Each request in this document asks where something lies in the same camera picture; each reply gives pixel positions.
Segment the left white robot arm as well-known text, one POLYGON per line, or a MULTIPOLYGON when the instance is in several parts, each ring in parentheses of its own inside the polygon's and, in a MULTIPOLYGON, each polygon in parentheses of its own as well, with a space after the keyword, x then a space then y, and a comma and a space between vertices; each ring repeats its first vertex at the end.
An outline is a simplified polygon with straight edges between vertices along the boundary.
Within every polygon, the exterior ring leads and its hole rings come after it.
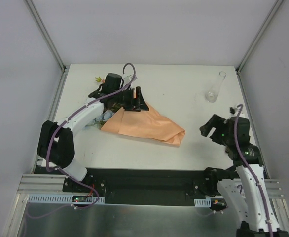
POLYGON ((47 120, 41 127, 37 154, 75 178, 73 185, 80 192, 90 189, 91 180, 87 169, 74 157, 74 138, 113 105, 120 105, 126 111, 149 111, 139 86, 133 88, 121 75, 109 73, 79 109, 59 122, 47 120))

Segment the peach wrapping paper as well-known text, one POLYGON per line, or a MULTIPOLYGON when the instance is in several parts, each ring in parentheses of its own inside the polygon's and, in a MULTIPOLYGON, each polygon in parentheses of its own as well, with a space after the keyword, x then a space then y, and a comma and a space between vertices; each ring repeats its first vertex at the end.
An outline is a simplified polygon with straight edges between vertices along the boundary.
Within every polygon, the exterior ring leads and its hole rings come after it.
POLYGON ((120 108, 102 126, 101 131, 145 138, 172 146, 180 146, 185 130, 148 105, 149 111, 130 112, 120 108))

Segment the pink flowers green leaves bunch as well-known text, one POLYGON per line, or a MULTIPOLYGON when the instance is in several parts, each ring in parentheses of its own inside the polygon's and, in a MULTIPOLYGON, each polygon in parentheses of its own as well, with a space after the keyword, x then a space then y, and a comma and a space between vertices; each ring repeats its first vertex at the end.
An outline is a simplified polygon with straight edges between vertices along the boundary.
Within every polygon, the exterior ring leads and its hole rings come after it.
MULTIPOLYGON (((117 74, 108 74, 105 79, 102 79, 101 77, 95 79, 96 82, 100 83, 100 86, 97 89, 97 92, 93 95, 94 98, 100 98, 116 92, 121 88, 121 84, 123 83, 122 76, 117 74)), ((104 104, 106 109, 110 109, 115 104, 113 96, 101 99, 101 102, 104 104)))

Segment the blue artificial flower stem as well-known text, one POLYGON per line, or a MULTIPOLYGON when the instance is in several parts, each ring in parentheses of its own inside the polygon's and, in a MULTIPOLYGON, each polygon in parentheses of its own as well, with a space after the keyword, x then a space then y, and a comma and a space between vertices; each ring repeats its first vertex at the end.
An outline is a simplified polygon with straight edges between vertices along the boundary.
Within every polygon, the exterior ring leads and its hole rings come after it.
POLYGON ((103 125, 114 115, 114 112, 112 110, 106 110, 104 113, 102 113, 100 116, 92 119, 85 127, 97 127, 98 129, 101 129, 103 125))

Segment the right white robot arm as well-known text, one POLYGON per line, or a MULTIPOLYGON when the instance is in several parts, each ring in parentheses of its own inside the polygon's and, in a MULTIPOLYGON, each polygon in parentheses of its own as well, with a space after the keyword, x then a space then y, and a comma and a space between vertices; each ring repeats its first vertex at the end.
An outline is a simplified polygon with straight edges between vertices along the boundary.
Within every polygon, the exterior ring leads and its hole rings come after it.
POLYGON ((199 130, 202 136, 225 146, 233 161, 230 169, 206 168, 199 191, 210 197, 222 195, 234 212, 236 236, 289 236, 281 230, 270 204, 260 151, 250 143, 249 120, 239 116, 224 119, 214 114, 199 130))

